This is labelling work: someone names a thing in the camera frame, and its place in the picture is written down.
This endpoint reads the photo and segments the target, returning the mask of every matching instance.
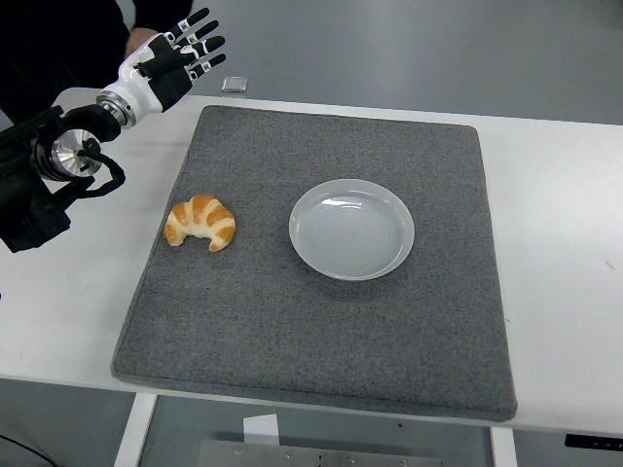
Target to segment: gray floor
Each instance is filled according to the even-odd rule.
[[[119,2],[131,23],[131,0]],[[228,59],[197,83],[196,94],[223,95],[224,77],[245,76],[246,98],[623,125],[620,0],[196,0],[201,6],[220,21]],[[0,129],[8,125],[0,114]],[[0,433],[48,453],[60,449],[69,467],[112,465],[128,395],[84,391],[77,397],[71,388],[0,380]],[[210,409],[210,416],[228,416]],[[305,420],[313,432],[317,421]],[[349,420],[345,432],[359,426]],[[187,429],[201,424],[188,422]],[[160,423],[155,429],[170,425]],[[183,428],[185,421],[177,416],[175,423]],[[385,447],[375,442],[392,436],[395,427],[385,424],[363,430],[359,446]],[[520,467],[607,465],[587,463],[593,452],[557,454],[560,437],[530,436],[518,438],[526,449]],[[527,455],[538,440],[540,458]],[[104,449],[98,456],[106,460],[85,460],[89,446]],[[565,463],[547,460],[550,448]],[[10,449],[0,444],[0,466],[41,465]]]

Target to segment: gray felt mat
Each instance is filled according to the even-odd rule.
[[[411,211],[414,247],[390,274],[338,281],[295,252],[294,204],[338,178],[378,183]],[[168,208],[197,193],[236,215],[234,240],[209,253],[208,240],[173,248],[154,233],[115,377],[373,412],[514,416],[474,128],[210,106]]]

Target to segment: person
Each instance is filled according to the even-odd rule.
[[[0,2],[0,109],[14,125],[49,109],[64,90],[114,83],[125,57],[193,7],[193,0],[132,1],[131,32],[115,0]]]

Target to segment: black sleeve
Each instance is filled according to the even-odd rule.
[[[133,0],[136,8],[134,27],[166,32],[193,8],[193,0]]]

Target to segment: white plate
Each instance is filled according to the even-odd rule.
[[[299,256],[336,279],[367,280],[396,269],[411,251],[414,233],[404,202],[365,180],[322,183],[290,215],[290,239]]]

